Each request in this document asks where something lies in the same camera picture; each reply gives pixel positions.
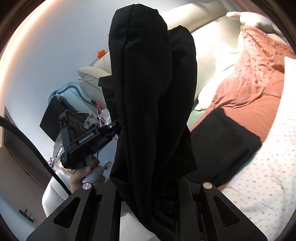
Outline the person's left hand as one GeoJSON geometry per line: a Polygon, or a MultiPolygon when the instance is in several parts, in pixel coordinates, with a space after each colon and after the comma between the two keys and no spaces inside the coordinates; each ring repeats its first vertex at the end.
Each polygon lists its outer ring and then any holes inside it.
{"type": "Polygon", "coordinates": [[[93,158],[87,167],[76,170],[76,172],[70,178],[70,190],[74,193],[78,188],[82,186],[82,180],[85,177],[92,175],[94,178],[93,184],[102,184],[105,182],[106,178],[103,175],[104,169],[100,166],[100,161],[97,157],[93,158]]]}

